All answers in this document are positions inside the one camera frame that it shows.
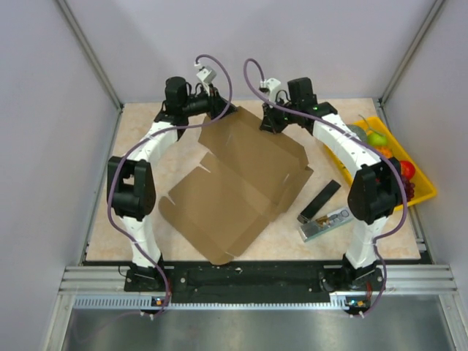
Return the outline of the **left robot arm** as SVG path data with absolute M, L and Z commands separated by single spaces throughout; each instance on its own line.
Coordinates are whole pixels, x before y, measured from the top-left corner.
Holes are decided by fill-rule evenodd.
M 107 214 L 121 220 L 118 231 L 132 246 L 132 261 L 124 285 L 127 292 L 163 291 L 168 287 L 151 223 L 156 204 L 151 167 L 181 138 L 190 117 L 205 113 L 217 121 L 235 112 L 235 106 L 214 87 L 215 76 L 203 67 L 197 74 L 196 86 L 183 77 L 168 78 L 165 100 L 149 131 L 125 156 L 113 156 L 107 163 Z

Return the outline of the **brown cardboard box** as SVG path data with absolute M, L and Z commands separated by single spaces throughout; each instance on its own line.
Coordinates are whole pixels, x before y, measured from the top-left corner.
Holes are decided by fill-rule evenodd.
M 242 107 L 204 127 L 198 142 L 208 152 L 160 198 L 159 211 L 205 259 L 224 265 L 290 208 L 313 170 L 301 144 L 260 130 Z

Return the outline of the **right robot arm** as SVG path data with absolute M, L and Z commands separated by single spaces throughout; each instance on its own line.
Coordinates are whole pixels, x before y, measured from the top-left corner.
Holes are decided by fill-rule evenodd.
M 341 268 L 335 273 L 324 271 L 320 280 L 329 292 L 356 290 L 376 271 L 377 237 L 401 204 L 400 164 L 396 158 L 381 159 L 348 128 L 333 105 L 319 103 L 309 78 L 297 78 L 287 85 L 289 95 L 282 99 L 279 80 L 260 81 L 260 91 L 268 97 L 260 128 L 277 134 L 297 124 L 327 146 L 352 176 L 347 206 L 355 218 L 353 238 Z

